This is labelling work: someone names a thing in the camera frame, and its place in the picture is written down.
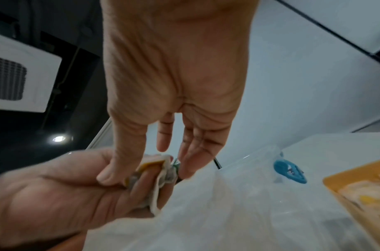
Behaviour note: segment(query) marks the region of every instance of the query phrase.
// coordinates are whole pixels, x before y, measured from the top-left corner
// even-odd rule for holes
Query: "wrinkled skin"
[[[0,175],[0,247],[67,236],[117,218],[152,217],[148,208],[135,208],[161,168],[147,169],[131,191],[101,186],[96,176],[112,156],[108,148],[77,151]],[[173,184],[160,189],[159,208],[172,191]]]
[[[147,125],[169,147],[174,113],[185,130],[179,176],[191,177],[225,145],[244,91],[257,0],[101,0],[108,112],[115,152],[99,182],[138,166]]]

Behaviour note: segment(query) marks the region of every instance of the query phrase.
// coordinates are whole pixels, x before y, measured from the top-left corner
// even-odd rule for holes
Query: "dark ceiling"
[[[62,58],[46,112],[0,110],[0,168],[85,149],[108,119],[99,0],[0,0],[0,34]]]

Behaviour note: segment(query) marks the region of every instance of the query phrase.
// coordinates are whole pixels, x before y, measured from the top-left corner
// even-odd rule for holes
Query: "fingernail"
[[[99,183],[102,183],[104,184],[106,181],[109,180],[109,178],[111,177],[111,167],[110,166],[107,166],[105,167],[99,174],[98,176],[96,177],[96,179],[98,180]]]

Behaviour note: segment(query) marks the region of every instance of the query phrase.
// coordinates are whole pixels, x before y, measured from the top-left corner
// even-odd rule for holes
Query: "ceiling air conditioner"
[[[0,35],[0,110],[45,112],[61,61]]]

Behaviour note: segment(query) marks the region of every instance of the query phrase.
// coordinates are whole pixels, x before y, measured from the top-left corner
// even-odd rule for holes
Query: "white wall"
[[[347,132],[380,118],[380,64],[274,0],[254,19],[247,84],[224,167],[268,144],[289,146],[318,133]],[[146,153],[156,153],[156,124]],[[177,114],[169,154],[183,135]],[[104,144],[112,144],[112,135]]]
[[[380,0],[284,0],[364,50],[380,49]]]

